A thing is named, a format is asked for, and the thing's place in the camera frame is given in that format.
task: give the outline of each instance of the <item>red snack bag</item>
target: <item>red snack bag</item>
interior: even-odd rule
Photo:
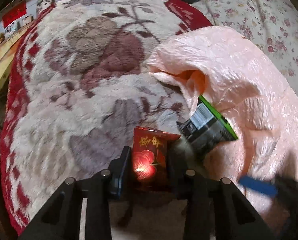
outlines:
[[[132,167],[143,190],[166,190],[167,142],[181,135],[167,133],[149,127],[134,129]]]

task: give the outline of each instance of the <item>green snack box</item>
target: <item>green snack box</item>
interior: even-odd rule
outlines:
[[[228,121],[202,95],[193,115],[184,124],[177,124],[201,161],[219,142],[238,139]]]

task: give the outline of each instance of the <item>bed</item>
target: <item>bed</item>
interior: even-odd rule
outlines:
[[[88,178],[117,158],[135,126],[177,132],[185,101],[142,62],[168,37],[206,26],[179,0],[63,0],[40,13],[14,57],[0,141],[2,190],[18,234],[65,178]],[[177,235],[184,218],[174,219]]]
[[[65,178],[90,177],[130,145],[135,125],[177,132],[176,121],[189,117],[185,101],[143,61],[168,37],[211,25],[254,42],[298,95],[298,13],[288,0],[63,0],[40,13],[13,61],[0,142],[3,195],[18,234]],[[138,207],[139,223],[113,237],[178,239],[184,206],[170,202],[159,219]],[[111,209],[112,223],[122,210]]]

